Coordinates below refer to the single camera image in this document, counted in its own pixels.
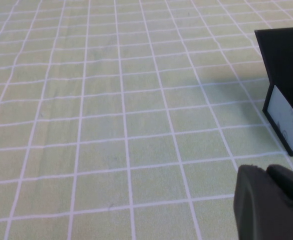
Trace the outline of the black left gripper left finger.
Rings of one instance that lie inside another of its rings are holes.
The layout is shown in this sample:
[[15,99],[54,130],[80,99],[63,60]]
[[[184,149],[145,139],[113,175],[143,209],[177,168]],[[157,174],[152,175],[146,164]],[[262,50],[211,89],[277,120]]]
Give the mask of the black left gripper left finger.
[[293,240],[293,201],[267,169],[239,167],[233,210],[240,240]]

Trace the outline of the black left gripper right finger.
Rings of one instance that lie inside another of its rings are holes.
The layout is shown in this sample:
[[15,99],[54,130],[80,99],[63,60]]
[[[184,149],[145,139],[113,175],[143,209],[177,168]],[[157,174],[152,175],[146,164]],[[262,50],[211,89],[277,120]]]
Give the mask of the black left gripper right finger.
[[287,197],[293,201],[293,171],[282,165],[271,164],[267,167],[266,172]]

